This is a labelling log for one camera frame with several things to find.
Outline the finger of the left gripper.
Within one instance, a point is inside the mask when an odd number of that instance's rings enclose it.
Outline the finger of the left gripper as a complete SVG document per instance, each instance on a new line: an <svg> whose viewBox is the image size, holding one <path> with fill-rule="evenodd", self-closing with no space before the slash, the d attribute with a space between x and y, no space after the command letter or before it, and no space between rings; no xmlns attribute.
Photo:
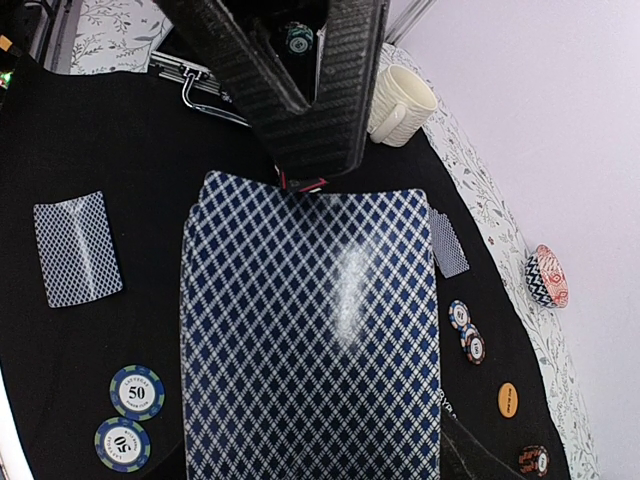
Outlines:
<svg viewBox="0 0 640 480"><path fill-rule="evenodd" d="M281 150L285 134L301 124L310 104L263 35L254 13L229 1L160 1L161 11L230 94L236 114L194 103L190 91L201 72L184 70L183 102L190 108L249 127L268 150Z"/></svg>
<svg viewBox="0 0 640 480"><path fill-rule="evenodd" d="M312 98L276 61L281 95L269 133L282 180L324 180L360 165L386 16L385 1L329 3L324 43L316 45L322 58L309 76Z"/></svg>

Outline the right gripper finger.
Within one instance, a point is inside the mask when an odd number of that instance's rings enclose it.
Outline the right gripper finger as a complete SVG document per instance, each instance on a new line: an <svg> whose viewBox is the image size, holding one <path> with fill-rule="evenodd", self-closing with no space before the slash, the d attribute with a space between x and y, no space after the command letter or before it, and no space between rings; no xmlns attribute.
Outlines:
<svg viewBox="0 0 640 480"><path fill-rule="evenodd" d="M440 478L524 480L481 445L451 414L441 415Z"/></svg>

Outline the red black triangle token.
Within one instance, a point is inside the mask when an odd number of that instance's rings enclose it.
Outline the red black triangle token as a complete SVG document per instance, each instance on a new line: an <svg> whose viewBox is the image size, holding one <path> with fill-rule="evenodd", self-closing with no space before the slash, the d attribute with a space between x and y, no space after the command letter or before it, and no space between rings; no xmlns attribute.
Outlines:
<svg viewBox="0 0 640 480"><path fill-rule="evenodd" d="M328 185L328 182L324 178L315 179L294 179L287 176L286 173L277 165L274 165L276 170L280 187L289 192L295 193L314 193L320 192Z"/></svg>

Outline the orange hundred chip stack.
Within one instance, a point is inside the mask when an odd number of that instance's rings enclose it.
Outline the orange hundred chip stack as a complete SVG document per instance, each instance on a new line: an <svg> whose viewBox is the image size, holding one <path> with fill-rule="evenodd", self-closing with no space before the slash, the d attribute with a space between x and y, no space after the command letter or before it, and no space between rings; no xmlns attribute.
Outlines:
<svg viewBox="0 0 640 480"><path fill-rule="evenodd" d="M549 469L550 456L542 445L524 447L518 456L519 470L522 474L536 474L543 477Z"/></svg>

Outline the orange big blind button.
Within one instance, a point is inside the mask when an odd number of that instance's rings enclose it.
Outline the orange big blind button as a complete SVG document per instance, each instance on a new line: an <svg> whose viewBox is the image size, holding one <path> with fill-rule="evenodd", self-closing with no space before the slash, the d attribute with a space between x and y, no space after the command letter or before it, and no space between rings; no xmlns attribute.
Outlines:
<svg viewBox="0 0 640 480"><path fill-rule="evenodd" d="M503 383L498 391L498 409L504 418L513 418L518 410L519 397L515 386L510 382Z"/></svg>

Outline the orange black hundred chip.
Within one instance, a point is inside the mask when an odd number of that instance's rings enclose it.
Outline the orange black hundred chip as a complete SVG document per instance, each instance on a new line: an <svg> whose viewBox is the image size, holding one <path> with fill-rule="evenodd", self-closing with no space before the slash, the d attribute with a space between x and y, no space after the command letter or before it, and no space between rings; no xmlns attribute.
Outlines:
<svg viewBox="0 0 640 480"><path fill-rule="evenodd" d="M460 340L468 361L480 365L486 356L486 345L479 330L473 324L468 324L462 331Z"/></svg>

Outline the blue white ten chip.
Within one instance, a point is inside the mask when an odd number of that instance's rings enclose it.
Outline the blue white ten chip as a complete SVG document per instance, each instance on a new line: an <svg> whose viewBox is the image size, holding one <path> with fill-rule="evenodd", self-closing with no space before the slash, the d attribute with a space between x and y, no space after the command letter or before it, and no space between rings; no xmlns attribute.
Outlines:
<svg viewBox="0 0 640 480"><path fill-rule="evenodd" d="M455 299L451 302L448 316L451 325L458 331L463 331L471 322L469 308L459 299Z"/></svg>

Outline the single blue playing card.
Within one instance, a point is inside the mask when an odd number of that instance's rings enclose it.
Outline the single blue playing card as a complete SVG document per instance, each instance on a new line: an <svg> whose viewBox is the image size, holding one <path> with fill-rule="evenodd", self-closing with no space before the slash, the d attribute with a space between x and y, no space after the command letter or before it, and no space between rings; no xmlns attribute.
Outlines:
<svg viewBox="0 0 640 480"><path fill-rule="evenodd" d="M447 215L430 208L429 222L435 261L443 277L449 279L467 272L469 263Z"/></svg>

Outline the blue playing card deck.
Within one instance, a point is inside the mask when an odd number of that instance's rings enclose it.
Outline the blue playing card deck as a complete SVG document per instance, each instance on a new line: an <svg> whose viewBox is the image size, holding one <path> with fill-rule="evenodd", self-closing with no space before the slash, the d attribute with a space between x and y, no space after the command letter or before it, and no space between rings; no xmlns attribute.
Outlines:
<svg viewBox="0 0 640 480"><path fill-rule="evenodd" d="M184 227L180 349L189 478L438 478L425 193L210 172Z"/></svg>

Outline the blue hole card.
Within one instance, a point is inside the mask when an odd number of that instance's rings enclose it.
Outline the blue hole card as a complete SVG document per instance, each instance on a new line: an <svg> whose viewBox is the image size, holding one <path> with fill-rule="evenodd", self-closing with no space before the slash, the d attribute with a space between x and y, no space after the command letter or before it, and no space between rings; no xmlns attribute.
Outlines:
<svg viewBox="0 0 640 480"><path fill-rule="evenodd" d="M48 306L90 303L123 289L103 193L33 207Z"/></svg>

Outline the blue green fifty chip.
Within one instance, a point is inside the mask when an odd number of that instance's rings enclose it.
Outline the blue green fifty chip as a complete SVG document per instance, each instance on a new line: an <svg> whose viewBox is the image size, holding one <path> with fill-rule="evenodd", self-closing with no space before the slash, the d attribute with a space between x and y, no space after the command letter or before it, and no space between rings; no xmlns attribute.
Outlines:
<svg viewBox="0 0 640 480"><path fill-rule="evenodd" d="M112 377L109 397L121 416L146 421L159 414L166 393L163 382L153 370L141 365L128 365Z"/></svg>

